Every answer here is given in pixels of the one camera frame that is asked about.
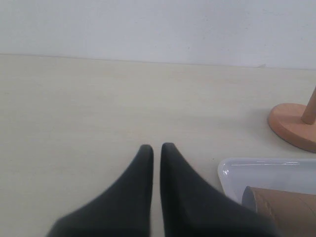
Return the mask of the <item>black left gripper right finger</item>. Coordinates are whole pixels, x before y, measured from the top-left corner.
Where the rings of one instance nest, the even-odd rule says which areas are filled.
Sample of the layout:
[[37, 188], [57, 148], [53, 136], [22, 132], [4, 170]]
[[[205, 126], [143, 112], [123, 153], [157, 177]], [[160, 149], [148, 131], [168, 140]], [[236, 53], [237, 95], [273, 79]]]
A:
[[279, 237], [268, 219], [208, 184], [173, 143], [160, 158], [160, 197], [167, 237]]

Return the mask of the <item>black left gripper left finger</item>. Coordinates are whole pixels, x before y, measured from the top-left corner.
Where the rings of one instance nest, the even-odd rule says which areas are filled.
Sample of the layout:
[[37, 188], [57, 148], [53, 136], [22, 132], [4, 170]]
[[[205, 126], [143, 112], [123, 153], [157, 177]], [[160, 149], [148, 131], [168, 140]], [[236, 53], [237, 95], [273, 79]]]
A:
[[55, 222], [49, 237], [148, 237], [154, 153], [142, 145], [124, 173], [100, 196]]

